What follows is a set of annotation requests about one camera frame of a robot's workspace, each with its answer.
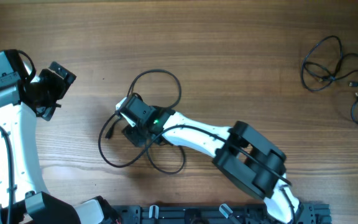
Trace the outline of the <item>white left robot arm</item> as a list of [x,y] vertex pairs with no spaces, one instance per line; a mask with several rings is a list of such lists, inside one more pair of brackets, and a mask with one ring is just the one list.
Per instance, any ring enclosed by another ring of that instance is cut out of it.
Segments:
[[51,196],[40,168],[35,131],[50,121],[76,77],[52,62],[36,73],[25,52],[0,51],[0,223],[103,223],[109,205],[101,197],[77,206]]

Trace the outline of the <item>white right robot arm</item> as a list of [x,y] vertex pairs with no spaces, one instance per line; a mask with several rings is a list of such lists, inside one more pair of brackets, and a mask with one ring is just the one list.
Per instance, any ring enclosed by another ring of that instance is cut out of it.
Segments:
[[171,108],[149,106],[136,94],[123,98],[116,111],[129,123],[124,133],[133,144],[150,147],[165,142],[201,152],[238,189],[263,201],[270,218],[298,221],[300,201],[286,178],[286,155],[249,124],[204,124]]

